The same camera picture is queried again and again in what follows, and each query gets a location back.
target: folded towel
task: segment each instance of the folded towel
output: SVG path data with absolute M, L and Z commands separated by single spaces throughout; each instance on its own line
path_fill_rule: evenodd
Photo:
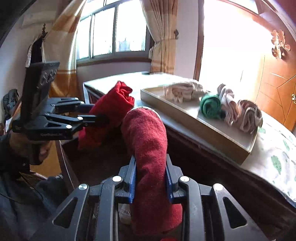
M 135 99 L 129 96 L 132 91 L 124 82 L 118 81 L 106 95 L 98 99 L 89 114 L 104 114 L 109 118 L 109 124 L 104 127 L 84 127 L 78 136 L 80 150 L 99 146 L 108 131 L 120 125 L 134 106 Z
M 164 86 L 165 98 L 173 102 L 183 103 L 183 101 L 190 101 L 198 99 L 205 95 L 205 91 L 201 84 L 195 81 L 180 82 L 173 85 Z
M 224 119 L 225 112 L 217 94 L 208 93 L 200 101 L 200 111 L 206 118 Z
M 252 132 L 258 126 L 262 127 L 262 113 L 258 106 L 248 100 L 240 100 L 237 103 L 238 117 L 234 126 L 238 127 L 243 132 Z
M 237 121 L 239 112 L 237 104 L 233 100 L 234 94 L 225 84 L 219 85 L 217 92 L 221 101 L 221 109 L 224 110 L 226 114 L 224 121 L 231 126 L 233 122 Z
M 182 221 L 182 206 L 172 205 L 166 193 L 168 141 L 162 121 L 153 111 L 138 108 L 127 113 L 121 131 L 136 158 L 136 189 L 131 204 L 135 234 L 155 235 L 177 227 Z

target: green cloth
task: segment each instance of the green cloth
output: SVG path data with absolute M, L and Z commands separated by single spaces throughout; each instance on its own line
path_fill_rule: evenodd
M 206 118 L 225 118 L 225 112 L 221 109 L 221 102 L 217 94 L 208 93 L 203 96 L 200 101 L 200 111 Z

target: person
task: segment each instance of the person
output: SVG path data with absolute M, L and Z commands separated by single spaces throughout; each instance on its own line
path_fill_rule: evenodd
M 34 145 L 40 146 L 42 162 L 52 141 L 29 141 L 12 131 L 0 136 L 0 240 L 29 240 L 68 195 L 62 175 L 35 187 L 24 177 Z

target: window frame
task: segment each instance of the window frame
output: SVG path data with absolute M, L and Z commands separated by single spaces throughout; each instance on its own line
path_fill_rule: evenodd
M 139 61 L 139 62 L 151 62 L 149 59 L 149 49 L 150 49 L 150 39 L 151 35 L 146 27 L 146 42 L 145 42 L 145 50 L 144 51 L 122 51 L 115 52 L 115 34 L 116 34 L 116 21 L 117 21 L 117 12 L 118 6 L 124 2 L 128 2 L 132 0 L 120 0 L 114 3 L 110 3 L 108 5 L 103 6 L 102 8 L 83 16 L 79 22 L 82 20 L 91 17 L 90 28 L 89 28 L 89 56 L 81 59 L 77 59 L 76 63 L 78 66 L 84 66 L 89 64 L 98 64 L 98 63 L 108 63 L 108 62 L 126 62 L 126 61 Z M 115 8 L 114 10 L 114 20 L 113 20 L 113 37 L 112 37 L 112 53 L 101 54 L 101 55 L 93 55 L 94 48 L 94 20 L 95 15 L 99 12 L 105 11 L 110 8 Z

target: window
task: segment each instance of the window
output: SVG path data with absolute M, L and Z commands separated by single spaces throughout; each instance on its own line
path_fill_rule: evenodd
M 150 34 L 140 0 L 88 0 L 77 32 L 77 60 L 143 57 Z

